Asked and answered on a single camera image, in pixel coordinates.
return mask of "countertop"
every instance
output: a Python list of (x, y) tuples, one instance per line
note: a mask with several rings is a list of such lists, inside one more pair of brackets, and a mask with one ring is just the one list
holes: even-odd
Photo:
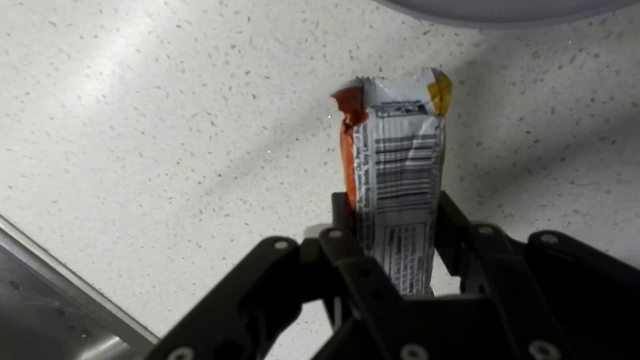
[[(4, 3), (0, 214), (163, 337), (261, 239), (331, 218), (331, 95), (423, 66), (454, 82), (444, 188), (473, 218), (640, 267), (640, 6), (506, 32), (373, 0)], [(327, 337), (312, 307), (273, 359)]]

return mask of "black plastic part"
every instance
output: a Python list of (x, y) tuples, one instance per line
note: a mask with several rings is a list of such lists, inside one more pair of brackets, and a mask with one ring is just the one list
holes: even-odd
[[(302, 247), (262, 241), (148, 359), (179, 348), (197, 360), (264, 359), (312, 301), (335, 327), (315, 360), (399, 360), (404, 347), (428, 360), (636, 359), (639, 271), (560, 232), (516, 242), (442, 194), (436, 250), (463, 294), (404, 301), (357, 245), (346, 196), (332, 205), (335, 228)], [(537, 344), (553, 348), (537, 354)]]
[(533, 235), (524, 259), (553, 314), (579, 343), (579, 359), (639, 359), (636, 269), (560, 232)]

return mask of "metal edge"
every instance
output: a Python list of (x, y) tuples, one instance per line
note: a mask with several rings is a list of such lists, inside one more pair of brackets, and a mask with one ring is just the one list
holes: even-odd
[(13, 242), (7, 242), (9, 252), (34, 269), (42, 278), (49, 281), (49, 285), (60, 289), (62, 294), (71, 294), (71, 301), (77, 307), (81, 307), (101, 324), (106, 324), (124, 343), (142, 351), (150, 351), (159, 343), (159, 337), (154, 332), (135, 320), (129, 313), (109, 301), (101, 290), (90, 287), (77, 273), (67, 269), (59, 259), (39, 247), (29, 235), (24, 235), (4, 216), (0, 216), (0, 231), (13, 239)]
[(540, 19), (540, 20), (516, 20), (516, 22), (491, 22), (491, 20), (473, 20), (473, 19), (453, 19), (447, 14), (426, 14), (421, 9), (399, 5), (396, 0), (377, 0), (379, 5), (399, 10), (403, 14), (408, 14), (417, 20), (430, 20), (444, 26), (461, 26), (461, 28), (485, 28), (485, 30), (531, 30), (531, 28), (542, 28), (542, 26), (562, 26), (576, 20), (592, 19), (592, 16), (604, 16), (608, 12), (616, 12), (629, 6), (639, 6), (639, 0), (621, 0), (619, 5), (602, 5), (595, 10), (569, 14), (569, 16), (556, 16), (556, 19)]

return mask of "screw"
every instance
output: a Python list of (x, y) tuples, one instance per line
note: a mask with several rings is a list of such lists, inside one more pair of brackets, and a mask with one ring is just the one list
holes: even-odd
[(172, 354), (169, 354), (167, 360), (195, 360), (195, 359), (197, 359), (195, 351), (189, 347), (182, 347), (182, 348), (172, 351)]
[(535, 341), (528, 347), (528, 354), (533, 354), (535, 360), (560, 360), (562, 359), (560, 351), (554, 344), (545, 343), (545, 341)]
[(400, 351), (400, 359), (403, 360), (428, 360), (428, 352), (421, 344), (406, 344)]
[(542, 235), (540, 241), (545, 245), (558, 245), (560, 242), (560, 239), (556, 235)]
[(280, 241), (280, 242), (275, 245), (275, 249), (276, 250), (285, 250), (285, 249), (288, 249), (288, 242)]
[(344, 235), (343, 235), (343, 231), (335, 228), (335, 231), (328, 232), (328, 237), (331, 239), (343, 239)]
[(485, 235), (485, 237), (496, 235), (496, 231), (492, 227), (480, 227), (478, 232)]

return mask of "white speckled countertop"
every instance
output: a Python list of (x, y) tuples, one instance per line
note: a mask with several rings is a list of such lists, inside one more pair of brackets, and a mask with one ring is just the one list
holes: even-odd
[(425, 64), (457, 84), (444, 186), (473, 218), (640, 267), (640, 6), (480, 32), (373, 0), (4, 3), (0, 212), (164, 334), (261, 239), (328, 221), (328, 95)]

